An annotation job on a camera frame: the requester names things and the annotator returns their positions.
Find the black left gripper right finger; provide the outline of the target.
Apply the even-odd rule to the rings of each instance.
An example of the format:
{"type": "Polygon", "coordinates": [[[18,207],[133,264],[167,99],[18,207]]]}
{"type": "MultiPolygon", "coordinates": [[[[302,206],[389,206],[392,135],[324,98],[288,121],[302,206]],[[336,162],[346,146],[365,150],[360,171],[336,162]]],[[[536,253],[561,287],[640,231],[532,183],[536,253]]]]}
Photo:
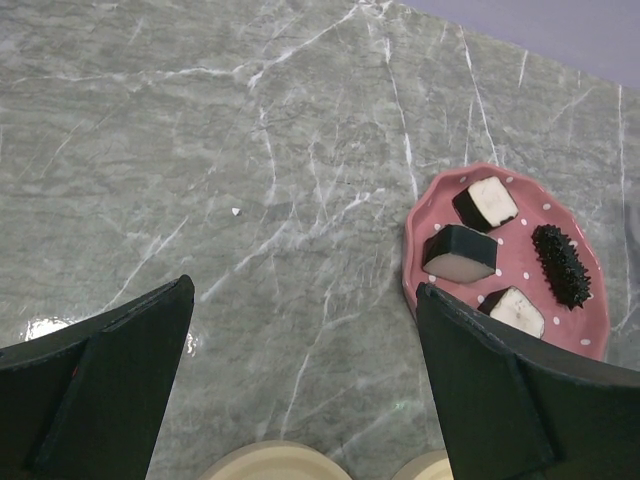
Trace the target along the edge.
{"type": "Polygon", "coordinates": [[[432,284],[416,297],[455,478],[638,478],[638,372],[536,339],[432,284]]]}

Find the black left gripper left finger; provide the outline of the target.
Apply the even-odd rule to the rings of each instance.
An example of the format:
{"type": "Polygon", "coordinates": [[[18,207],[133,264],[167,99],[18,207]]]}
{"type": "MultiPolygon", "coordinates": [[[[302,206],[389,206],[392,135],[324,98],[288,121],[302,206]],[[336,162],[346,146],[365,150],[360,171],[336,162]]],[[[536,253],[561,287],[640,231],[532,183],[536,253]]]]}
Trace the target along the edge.
{"type": "Polygon", "coordinates": [[[2,478],[145,478],[193,310],[183,275],[2,348],[2,478]]]}

